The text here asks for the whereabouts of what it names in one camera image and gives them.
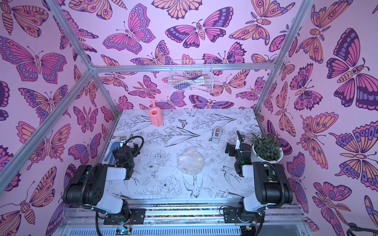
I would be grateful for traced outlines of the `clear bubble wrap sheet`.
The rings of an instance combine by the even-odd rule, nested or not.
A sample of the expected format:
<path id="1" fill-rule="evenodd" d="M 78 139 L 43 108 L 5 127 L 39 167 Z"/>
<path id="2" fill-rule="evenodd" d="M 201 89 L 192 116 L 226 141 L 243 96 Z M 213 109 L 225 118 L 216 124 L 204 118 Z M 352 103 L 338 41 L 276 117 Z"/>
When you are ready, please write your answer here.
<path id="1" fill-rule="evenodd" d="M 177 164 L 182 173 L 196 176 L 204 167 L 204 157 L 195 147 L 188 147 L 179 154 Z"/>

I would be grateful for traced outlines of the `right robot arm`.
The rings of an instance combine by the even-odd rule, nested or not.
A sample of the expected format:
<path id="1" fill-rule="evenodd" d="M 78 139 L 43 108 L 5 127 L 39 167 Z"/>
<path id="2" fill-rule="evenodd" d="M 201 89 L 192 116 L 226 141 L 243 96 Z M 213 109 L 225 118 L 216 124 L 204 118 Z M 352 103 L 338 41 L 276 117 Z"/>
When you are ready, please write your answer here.
<path id="1" fill-rule="evenodd" d="M 253 150 L 252 146 L 239 141 L 235 145 L 226 144 L 225 153 L 235 158 L 237 174 L 244 178 L 253 178 L 255 184 L 255 192 L 242 197 L 237 207 L 220 209 L 226 223 L 252 222 L 257 214 L 261 215 L 267 209 L 280 208 L 293 202 L 293 191 L 283 166 L 267 161 L 248 165 Z"/>

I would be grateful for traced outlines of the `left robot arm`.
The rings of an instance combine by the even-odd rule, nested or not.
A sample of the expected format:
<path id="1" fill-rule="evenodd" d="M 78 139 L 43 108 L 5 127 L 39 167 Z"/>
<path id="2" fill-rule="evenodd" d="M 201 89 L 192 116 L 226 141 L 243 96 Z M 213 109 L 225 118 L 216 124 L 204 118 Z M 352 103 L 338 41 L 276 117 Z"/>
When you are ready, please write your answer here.
<path id="1" fill-rule="evenodd" d="M 141 145 L 124 145 L 113 150 L 116 165 L 81 165 L 63 193 L 63 202 L 82 209 L 108 215 L 114 223 L 131 221 L 132 212 L 126 200 L 105 191 L 105 185 L 113 181 L 130 180 L 134 171 L 134 158 L 140 154 Z"/>

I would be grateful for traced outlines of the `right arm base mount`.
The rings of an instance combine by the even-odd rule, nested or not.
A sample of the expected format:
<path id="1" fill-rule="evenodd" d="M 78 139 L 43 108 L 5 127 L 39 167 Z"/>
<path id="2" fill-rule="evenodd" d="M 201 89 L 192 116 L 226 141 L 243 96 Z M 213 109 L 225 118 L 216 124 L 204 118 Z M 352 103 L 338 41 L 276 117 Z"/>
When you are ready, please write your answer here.
<path id="1" fill-rule="evenodd" d="M 246 212 L 241 208 L 221 206 L 219 213 L 223 216 L 224 222 L 228 224 L 252 224 L 261 222 L 263 214 L 258 212 Z"/>

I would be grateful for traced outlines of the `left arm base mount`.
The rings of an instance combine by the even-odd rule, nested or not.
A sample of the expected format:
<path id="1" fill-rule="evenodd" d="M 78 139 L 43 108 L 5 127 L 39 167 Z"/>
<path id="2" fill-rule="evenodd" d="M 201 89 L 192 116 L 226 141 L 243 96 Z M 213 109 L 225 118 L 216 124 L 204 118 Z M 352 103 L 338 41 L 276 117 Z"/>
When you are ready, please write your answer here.
<path id="1" fill-rule="evenodd" d="M 104 225 L 142 225 L 146 216 L 145 208 L 127 209 L 125 212 L 118 214 L 108 214 L 103 224 Z"/>

